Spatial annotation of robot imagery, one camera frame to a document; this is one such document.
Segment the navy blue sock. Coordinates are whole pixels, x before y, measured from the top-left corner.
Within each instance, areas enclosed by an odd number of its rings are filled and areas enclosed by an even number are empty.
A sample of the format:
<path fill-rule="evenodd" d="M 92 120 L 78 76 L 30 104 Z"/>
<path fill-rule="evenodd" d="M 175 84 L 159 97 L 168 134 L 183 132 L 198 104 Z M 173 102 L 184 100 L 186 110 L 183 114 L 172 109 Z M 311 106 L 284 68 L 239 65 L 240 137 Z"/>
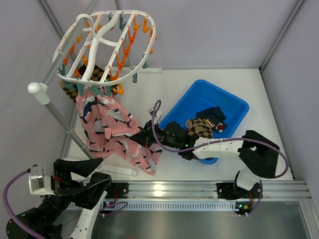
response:
<path fill-rule="evenodd" d="M 226 116 L 220 107 L 211 107 L 196 114 L 216 133 L 222 133 L 226 128 Z"/>

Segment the beige argyle sock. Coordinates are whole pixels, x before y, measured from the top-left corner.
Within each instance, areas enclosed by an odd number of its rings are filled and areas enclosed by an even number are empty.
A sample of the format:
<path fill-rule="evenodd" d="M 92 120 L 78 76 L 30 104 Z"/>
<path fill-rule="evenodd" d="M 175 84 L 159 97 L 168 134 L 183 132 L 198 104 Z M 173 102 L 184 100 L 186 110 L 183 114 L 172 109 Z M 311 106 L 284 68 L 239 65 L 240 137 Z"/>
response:
<path fill-rule="evenodd" d="M 85 70 L 86 70 L 86 66 L 85 65 L 82 65 L 78 69 L 78 71 L 79 71 L 81 76 L 84 74 Z M 104 70 L 102 68 L 98 67 L 97 65 L 95 65 L 93 73 L 92 73 L 92 75 L 90 77 L 90 80 L 92 80 L 94 82 L 99 82 L 101 80 L 103 74 L 104 74 Z M 107 81 L 110 81 L 111 80 L 111 76 L 108 74 L 106 79 L 107 79 Z M 113 85 L 111 87 L 112 87 L 112 91 L 113 91 L 113 89 L 117 90 L 117 84 Z"/>

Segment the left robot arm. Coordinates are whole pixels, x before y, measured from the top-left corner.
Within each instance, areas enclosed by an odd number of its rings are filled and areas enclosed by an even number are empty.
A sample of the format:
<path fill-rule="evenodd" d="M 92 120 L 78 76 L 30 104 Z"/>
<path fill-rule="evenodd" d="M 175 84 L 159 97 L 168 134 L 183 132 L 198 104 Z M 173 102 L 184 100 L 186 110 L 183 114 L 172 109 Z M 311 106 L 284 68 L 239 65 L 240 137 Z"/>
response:
<path fill-rule="evenodd" d="M 71 234 L 73 239 L 91 238 L 93 227 L 102 202 L 112 184 L 111 176 L 96 171 L 103 162 L 102 158 L 82 161 L 57 159 L 53 163 L 53 174 L 37 176 L 29 180 L 33 193 L 44 195 L 41 204 L 22 213 L 15 214 L 8 202 L 11 185 L 21 176 L 32 176 L 29 168 L 12 178 L 4 188 L 2 200 L 10 219 L 6 225 L 9 239 L 59 239 L 62 225 L 53 223 L 71 203 L 82 208 L 78 223 Z"/>

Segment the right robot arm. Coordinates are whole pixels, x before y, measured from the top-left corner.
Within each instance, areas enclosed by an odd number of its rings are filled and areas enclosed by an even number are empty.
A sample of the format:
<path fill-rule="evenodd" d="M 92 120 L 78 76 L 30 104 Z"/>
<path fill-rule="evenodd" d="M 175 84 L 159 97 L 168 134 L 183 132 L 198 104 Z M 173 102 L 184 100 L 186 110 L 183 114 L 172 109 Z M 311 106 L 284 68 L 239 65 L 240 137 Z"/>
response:
<path fill-rule="evenodd" d="M 238 171 L 234 182 L 217 185 L 220 199 L 257 198 L 261 188 L 259 181 L 276 176 L 279 146 L 253 130 L 246 131 L 242 138 L 213 139 L 190 135 L 174 121 L 164 129 L 149 121 L 130 140 L 141 146 L 160 142 L 175 149 L 186 160 L 228 158 L 242 161 L 245 167 Z"/>

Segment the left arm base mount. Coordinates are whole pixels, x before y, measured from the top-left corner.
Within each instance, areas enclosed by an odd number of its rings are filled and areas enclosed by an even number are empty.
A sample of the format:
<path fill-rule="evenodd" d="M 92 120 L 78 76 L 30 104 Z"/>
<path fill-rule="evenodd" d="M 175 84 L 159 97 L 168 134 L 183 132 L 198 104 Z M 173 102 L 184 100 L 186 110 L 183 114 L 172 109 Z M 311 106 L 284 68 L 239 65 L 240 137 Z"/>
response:
<path fill-rule="evenodd" d="M 128 183 L 112 183 L 108 197 L 112 199 L 126 199 L 129 192 Z"/>

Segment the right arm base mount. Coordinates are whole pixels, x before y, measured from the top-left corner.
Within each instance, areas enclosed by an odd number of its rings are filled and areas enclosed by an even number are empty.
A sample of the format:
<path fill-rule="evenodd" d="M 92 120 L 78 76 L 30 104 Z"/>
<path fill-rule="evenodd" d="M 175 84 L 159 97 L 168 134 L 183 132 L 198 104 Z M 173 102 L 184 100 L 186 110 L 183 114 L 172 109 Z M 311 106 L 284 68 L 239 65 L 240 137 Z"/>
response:
<path fill-rule="evenodd" d="M 217 194 L 219 199 L 237 200 L 237 199 L 258 199 L 261 187 L 256 183 L 251 190 L 245 190 L 238 187 L 235 183 L 217 183 Z"/>

